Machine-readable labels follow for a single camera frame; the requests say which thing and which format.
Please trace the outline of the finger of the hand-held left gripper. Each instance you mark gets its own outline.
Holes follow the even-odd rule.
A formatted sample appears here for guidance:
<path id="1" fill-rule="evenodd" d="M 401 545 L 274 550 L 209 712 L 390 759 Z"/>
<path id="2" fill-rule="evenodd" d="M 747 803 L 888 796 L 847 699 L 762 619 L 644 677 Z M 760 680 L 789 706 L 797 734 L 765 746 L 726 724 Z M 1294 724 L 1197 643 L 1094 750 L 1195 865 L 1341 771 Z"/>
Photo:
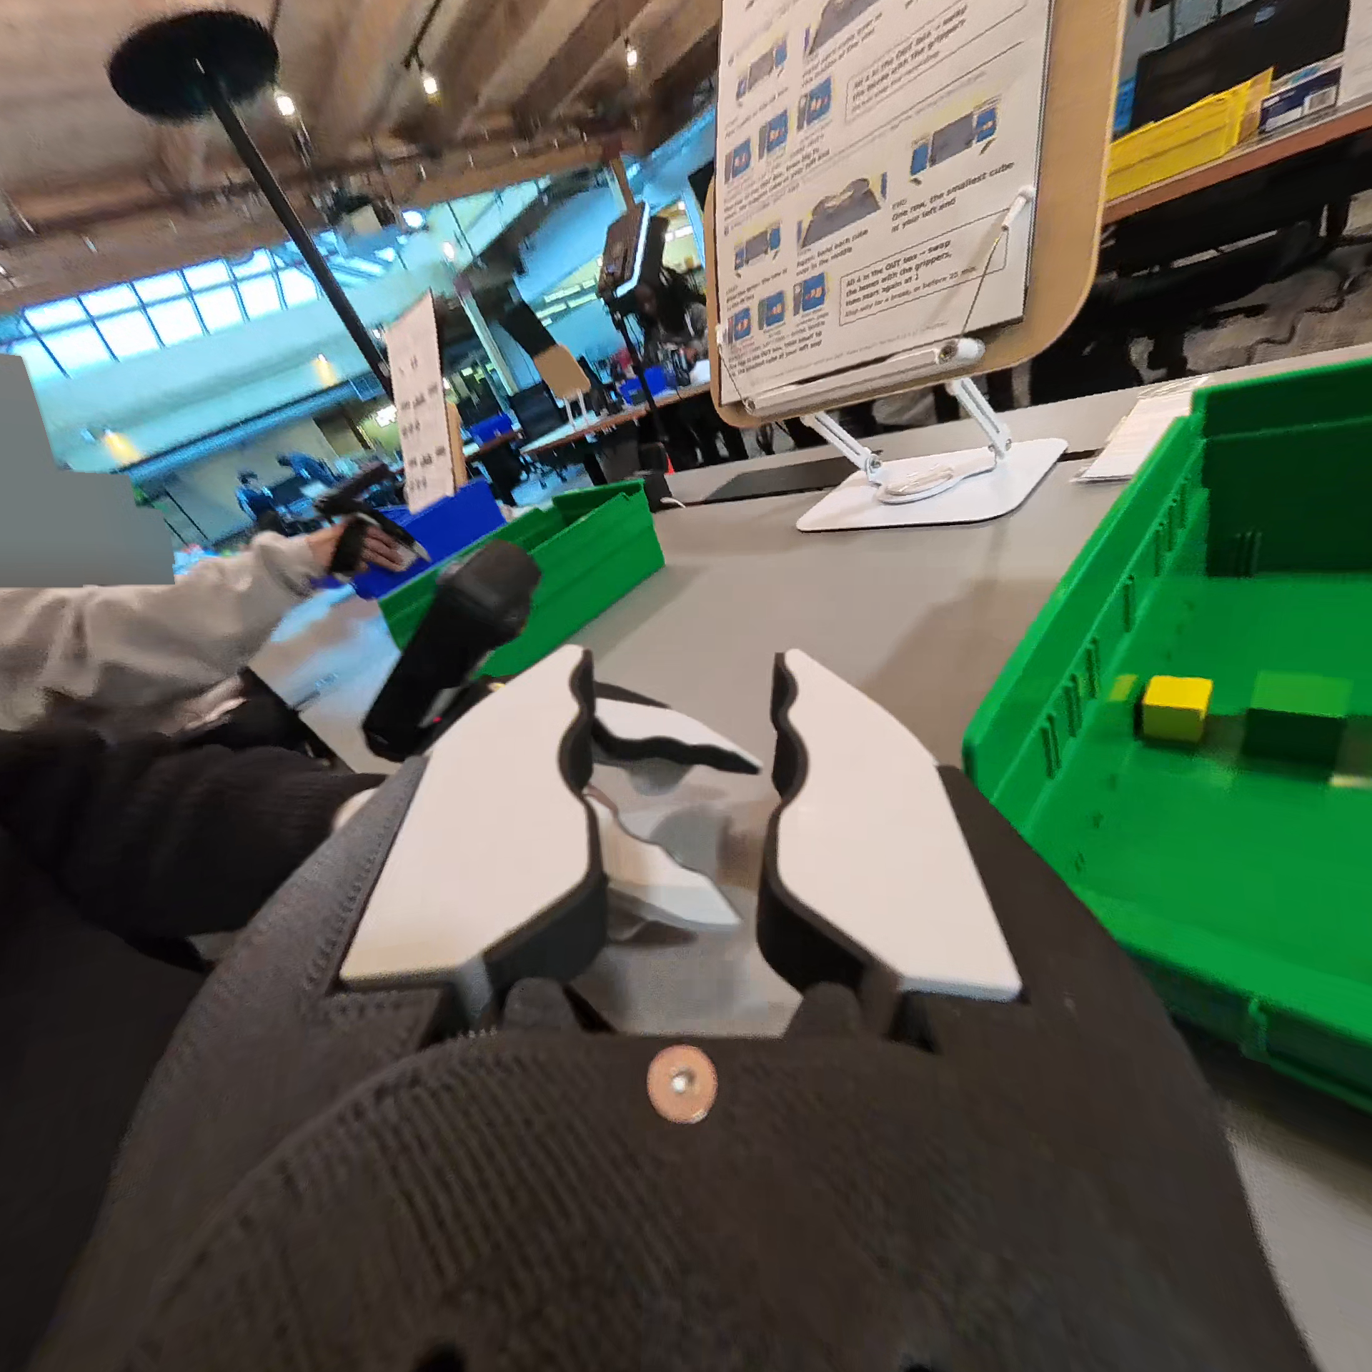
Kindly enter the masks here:
<path id="1" fill-rule="evenodd" d="M 630 832 L 609 797 L 589 793 L 588 806 L 609 885 L 609 936 L 726 936 L 742 926 L 709 877 Z"/>
<path id="2" fill-rule="evenodd" d="M 659 764 L 679 771 L 760 774 L 760 760 L 711 726 L 641 699 L 594 699 L 592 752 L 596 760 L 620 767 Z"/>

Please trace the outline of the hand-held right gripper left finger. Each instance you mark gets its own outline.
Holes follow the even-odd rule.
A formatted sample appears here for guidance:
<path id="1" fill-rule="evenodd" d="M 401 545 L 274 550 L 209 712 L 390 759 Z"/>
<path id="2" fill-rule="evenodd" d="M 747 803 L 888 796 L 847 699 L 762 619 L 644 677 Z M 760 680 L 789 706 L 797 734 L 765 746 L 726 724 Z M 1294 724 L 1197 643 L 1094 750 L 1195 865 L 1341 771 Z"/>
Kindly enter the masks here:
<path id="1" fill-rule="evenodd" d="M 421 757 L 337 985 L 508 991 L 572 983 L 606 943 L 592 771 L 592 653 L 564 643 Z"/>

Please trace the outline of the green plastic bin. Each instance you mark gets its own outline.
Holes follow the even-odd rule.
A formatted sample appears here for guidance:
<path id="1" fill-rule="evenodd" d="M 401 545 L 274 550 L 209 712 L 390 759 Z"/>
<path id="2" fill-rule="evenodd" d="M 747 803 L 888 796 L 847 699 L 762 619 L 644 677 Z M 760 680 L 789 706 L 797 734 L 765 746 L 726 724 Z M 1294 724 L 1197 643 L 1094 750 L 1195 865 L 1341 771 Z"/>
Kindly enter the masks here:
<path id="1" fill-rule="evenodd" d="M 1246 759 L 1262 669 L 1348 677 L 1332 771 Z M 1139 737 L 1209 677 L 1197 746 Z M 1369 1111 L 1369 360 L 1204 388 L 1062 576 L 964 773 L 1167 1009 Z"/>
<path id="2" fill-rule="evenodd" d="M 506 541 L 529 552 L 540 582 L 523 632 L 497 648 L 477 674 L 506 680 L 527 669 L 662 569 L 664 555 L 648 506 L 653 493 L 644 479 L 569 489 L 438 559 L 434 569 L 379 597 L 393 647 L 404 648 L 412 639 L 432 607 L 441 569 L 461 564 L 488 543 Z"/>

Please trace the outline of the small yellow wooden cube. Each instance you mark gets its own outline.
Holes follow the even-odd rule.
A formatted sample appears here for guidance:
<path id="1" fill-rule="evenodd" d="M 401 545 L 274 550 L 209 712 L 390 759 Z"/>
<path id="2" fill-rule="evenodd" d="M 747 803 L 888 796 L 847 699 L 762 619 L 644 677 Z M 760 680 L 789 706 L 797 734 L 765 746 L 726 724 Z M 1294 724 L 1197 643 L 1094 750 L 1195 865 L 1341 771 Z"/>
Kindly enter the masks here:
<path id="1" fill-rule="evenodd" d="M 1213 680 L 1154 674 L 1139 702 L 1139 737 L 1156 744 L 1197 746 L 1209 726 Z"/>

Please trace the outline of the green wooden cube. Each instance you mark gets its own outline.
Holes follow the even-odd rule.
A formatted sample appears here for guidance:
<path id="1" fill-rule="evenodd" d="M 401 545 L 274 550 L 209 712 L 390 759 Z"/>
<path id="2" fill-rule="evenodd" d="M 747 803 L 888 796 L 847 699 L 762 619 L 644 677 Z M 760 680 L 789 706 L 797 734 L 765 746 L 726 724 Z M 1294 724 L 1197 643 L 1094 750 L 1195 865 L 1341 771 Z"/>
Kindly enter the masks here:
<path id="1" fill-rule="evenodd" d="M 1243 757 L 1330 773 L 1351 697 L 1348 677 L 1262 669 L 1243 717 Z"/>

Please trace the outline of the person's left forearm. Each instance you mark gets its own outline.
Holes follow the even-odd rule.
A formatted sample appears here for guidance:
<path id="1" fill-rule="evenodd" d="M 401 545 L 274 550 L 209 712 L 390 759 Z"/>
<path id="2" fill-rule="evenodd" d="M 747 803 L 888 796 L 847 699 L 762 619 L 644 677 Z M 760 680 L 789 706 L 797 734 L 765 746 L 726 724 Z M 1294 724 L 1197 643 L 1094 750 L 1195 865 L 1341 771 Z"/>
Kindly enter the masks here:
<path id="1" fill-rule="evenodd" d="M 1 943 L 57 918 L 237 930 L 383 783 L 282 746 L 4 731 Z"/>

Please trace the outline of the grey desk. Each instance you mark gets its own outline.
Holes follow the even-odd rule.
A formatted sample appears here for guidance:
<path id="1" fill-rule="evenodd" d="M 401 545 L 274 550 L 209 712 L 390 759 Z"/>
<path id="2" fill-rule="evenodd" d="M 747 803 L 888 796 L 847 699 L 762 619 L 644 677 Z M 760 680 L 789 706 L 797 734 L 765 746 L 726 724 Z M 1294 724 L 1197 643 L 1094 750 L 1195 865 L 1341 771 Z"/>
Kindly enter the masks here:
<path id="1" fill-rule="evenodd" d="M 677 706 L 753 753 L 757 778 L 692 771 L 664 800 L 596 771 L 632 832 L 707 873 L 740 929 L 603 953 L 578 991 L 632 1031 L 775 1034 L 795 995 L 750 944 L 775 806 L 769 680 L 795 647 L 902 720 L 943 764 L 1121 487 L 1054 466 L 993 523 L 805 534 L 807 495 L 664 510 L 664 568 L 575 641 L 601 681 Z M 1369 1370 L 1369 1115 L 1184 1030 L 1283 1297 L 1323 1370 Z"/>

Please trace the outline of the blue plastic bin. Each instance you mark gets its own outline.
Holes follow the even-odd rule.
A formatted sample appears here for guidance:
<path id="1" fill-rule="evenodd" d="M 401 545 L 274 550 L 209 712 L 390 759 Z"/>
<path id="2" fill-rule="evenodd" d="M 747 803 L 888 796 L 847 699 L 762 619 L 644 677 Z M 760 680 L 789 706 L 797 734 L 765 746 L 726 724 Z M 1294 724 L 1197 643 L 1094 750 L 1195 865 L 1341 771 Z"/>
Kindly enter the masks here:
<path id="1" fill-rule="evenodd" d="M 434 572 L 470 543 L 506 526 L 503 506 L 484 479 L 467 480 L 455 495 L 411 513 L 405 506 L 379 506 L 379 513 L 411 531 L 432 557 L 412 559 L 405 572 L 369 569 L 352 576 L 358 599 L 376 603 L 418 576 Z"/>

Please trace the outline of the black studio light panel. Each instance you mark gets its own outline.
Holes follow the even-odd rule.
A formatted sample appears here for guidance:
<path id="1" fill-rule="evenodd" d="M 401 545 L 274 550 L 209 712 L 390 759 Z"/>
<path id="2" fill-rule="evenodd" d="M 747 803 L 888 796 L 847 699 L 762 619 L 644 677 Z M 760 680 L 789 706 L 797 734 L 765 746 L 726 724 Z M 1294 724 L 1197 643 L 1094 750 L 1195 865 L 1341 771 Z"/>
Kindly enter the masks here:
<path id="1" fill-rule="evenodd" d="M 596 298 L 603 304 L 630 298 L 650 283 L 662 263 L 667 230 L 669 219 L 648 215 L 644 206 L 613 219 L 600 258 Z"/>

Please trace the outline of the person's black sweater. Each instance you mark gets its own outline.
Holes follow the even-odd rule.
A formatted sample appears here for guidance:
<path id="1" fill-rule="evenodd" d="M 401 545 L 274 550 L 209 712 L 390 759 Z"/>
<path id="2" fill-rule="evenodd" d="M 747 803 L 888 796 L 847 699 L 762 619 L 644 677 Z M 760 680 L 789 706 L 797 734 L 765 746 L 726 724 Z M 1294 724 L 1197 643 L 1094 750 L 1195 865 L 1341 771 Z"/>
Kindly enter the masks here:
<path id="1" fill-rule="evenodd" d="M 138 898 L 130 930 L 79 914 L 1 839 L 1 1370 L 23 1370 L 93 1230 L 144 1083 L 202 983 L 147 943 L 239 929 L 211 881 Z"/>

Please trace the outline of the printed paper sheet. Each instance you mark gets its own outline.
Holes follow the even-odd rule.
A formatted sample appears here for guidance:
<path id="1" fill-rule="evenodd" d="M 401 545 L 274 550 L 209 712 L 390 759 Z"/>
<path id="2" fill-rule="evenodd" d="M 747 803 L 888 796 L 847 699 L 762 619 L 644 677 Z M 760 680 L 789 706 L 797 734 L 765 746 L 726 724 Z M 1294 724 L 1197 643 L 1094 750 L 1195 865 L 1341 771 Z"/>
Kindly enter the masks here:
<path id="1" fill-rule="evenodd" d="M 1152 454 L 1167 430 L 1191 412 L 1191 395 L 1209 373 L 1149 384 L 1106 439 L 1096 458 L 1073 479 L 1078 485 L 1124 485 Z"/>

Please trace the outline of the black floor lamp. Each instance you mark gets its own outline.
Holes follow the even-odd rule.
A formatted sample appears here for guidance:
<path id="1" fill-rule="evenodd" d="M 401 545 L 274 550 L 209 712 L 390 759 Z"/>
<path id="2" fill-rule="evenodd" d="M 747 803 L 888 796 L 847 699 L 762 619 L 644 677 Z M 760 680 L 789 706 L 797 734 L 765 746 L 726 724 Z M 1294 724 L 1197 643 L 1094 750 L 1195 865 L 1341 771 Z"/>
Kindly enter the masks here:
<path id="1" fill-rule="evenodd" d="M 118 101 L 152 122 L 187 125 L 209 117 L 221 125 L 366 369 L 391 396 L 387 360 L 237 115 L 237 104 L 274 83 L 278 67 L 278 45 L 260 22 L 233 10 L 188 10 L 126 36 L 112 52 L 106 74 Z"/>

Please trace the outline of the yellow plastic bin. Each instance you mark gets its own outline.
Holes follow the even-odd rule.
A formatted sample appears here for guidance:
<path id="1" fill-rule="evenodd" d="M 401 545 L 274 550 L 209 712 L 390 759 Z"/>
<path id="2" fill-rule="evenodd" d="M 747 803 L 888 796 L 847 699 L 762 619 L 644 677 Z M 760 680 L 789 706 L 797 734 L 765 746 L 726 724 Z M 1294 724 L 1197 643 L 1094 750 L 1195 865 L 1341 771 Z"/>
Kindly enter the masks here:
<path id="1" fill-rule="evenodd" d="M 1264 67 L 1223 93 L 1114 137 L 1106 167 L 1106 200 L 1181 178 L 1253 142 L 1272 82 L 1274 71 Z"/>

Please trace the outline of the blue white carton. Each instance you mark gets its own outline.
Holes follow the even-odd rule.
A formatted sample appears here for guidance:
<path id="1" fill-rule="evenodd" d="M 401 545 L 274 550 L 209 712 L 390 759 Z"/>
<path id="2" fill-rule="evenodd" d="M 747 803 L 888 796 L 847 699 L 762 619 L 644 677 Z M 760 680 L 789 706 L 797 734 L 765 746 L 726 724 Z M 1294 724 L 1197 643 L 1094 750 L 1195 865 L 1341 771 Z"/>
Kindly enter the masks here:
<path id="1" fill-rule="evenodd" d="M 1274 78 L 1260 104 L 1257 137 L 1278 135 L 1283 128 L 1327 115 L 1341 93 L 1343 57 L 1330 57 Z"/>

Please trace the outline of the black monitor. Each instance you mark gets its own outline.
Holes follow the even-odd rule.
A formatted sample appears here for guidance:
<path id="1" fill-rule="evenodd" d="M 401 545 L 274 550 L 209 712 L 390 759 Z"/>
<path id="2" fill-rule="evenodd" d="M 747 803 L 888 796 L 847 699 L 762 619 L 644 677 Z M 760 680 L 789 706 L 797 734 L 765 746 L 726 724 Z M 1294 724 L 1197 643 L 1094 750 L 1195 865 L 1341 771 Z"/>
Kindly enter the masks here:
<path id="1" fill-rule="evenodd" d="M 1132 125 L 1164 120 L 1251 78 L 1285 78 L 1343 52 L 1348 3 L 1243 3 L 1139 58 Z"/>

